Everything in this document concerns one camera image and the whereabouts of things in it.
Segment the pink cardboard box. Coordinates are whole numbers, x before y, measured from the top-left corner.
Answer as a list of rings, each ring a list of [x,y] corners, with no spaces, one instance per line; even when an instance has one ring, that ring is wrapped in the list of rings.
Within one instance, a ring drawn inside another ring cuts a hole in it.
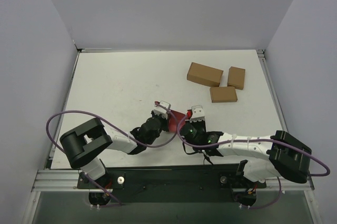
[[[171,112],[175,116],[175,118],[173,118],[173,116],[170,114],[170,118],[168,120],[168,131],[170,133],[175,133],[177,125],[180,123],[181,120],[183,120],[183,122],[179,126],[178,130],[180,130],[180,128],[185,124],[185,120],[183,119],[185,117],[185,114],[175,110],[171,110]]]

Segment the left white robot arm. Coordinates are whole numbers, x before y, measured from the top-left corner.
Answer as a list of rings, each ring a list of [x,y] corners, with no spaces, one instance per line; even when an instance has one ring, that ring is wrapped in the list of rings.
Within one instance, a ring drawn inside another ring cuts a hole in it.
[[[169,130],[172,118],[168,113],[152,111],[151,117],[140,127],[134,128],[130,135],[119,136],[105,128],[102,121],[93,118],[69,130],[60,137],[60,143],[71,168],[80,169],[89,175],[89,181],[97,188],[104,187],[108,175],[98,155],[105,149],[117,150],[128,155],[136,155],[147,149],[148,145]]]

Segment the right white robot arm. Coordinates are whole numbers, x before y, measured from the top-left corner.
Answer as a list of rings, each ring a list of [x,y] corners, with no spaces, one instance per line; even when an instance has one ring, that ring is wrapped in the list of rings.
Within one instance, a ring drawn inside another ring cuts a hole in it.
[[[309,176],[312,150],[289,133],[277,130],[274,135],[244,137],[221,131],[206,131],[204,121],[186,122],[180,136],[194,151],[207,157],[239,156],[243,160],[236,172],[251,182],[283,177],[304,184]]]

